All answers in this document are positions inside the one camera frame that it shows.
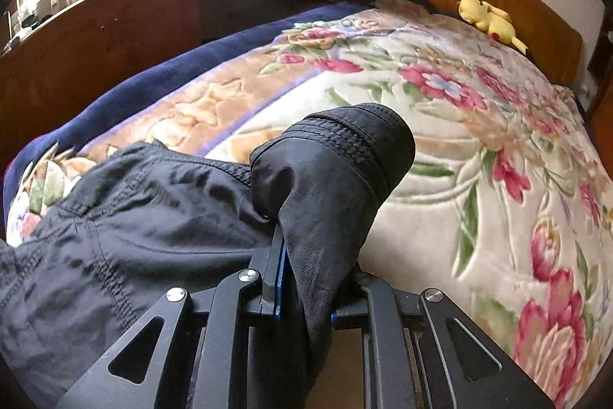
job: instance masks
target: silver bolt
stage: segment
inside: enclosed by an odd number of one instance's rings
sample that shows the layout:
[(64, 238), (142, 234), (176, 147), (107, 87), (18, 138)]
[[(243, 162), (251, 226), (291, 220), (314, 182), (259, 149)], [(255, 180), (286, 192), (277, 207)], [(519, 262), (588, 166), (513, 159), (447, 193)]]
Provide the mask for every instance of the silver bolt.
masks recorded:
[(169, 302), (181, 302), (185, 298), (185, 290), (183, 288), (170, 288), (166, 292), (166, 299)]
[(425, 299), (429, 302), (440, 302), (445, 295), (443, 292), (436, 288), (428, 288), (425, 293)]
[(362, 285), (368, 284), (370, 283), (370, 276), (365, 272), (359, 272), (358, 274), (356, 274), (356, 283)]
[(255, 269), (243, 269), (238, 273), (239, 281), (243, 281), (243, 283), (250, 283), (255, 281), (260, 273)]

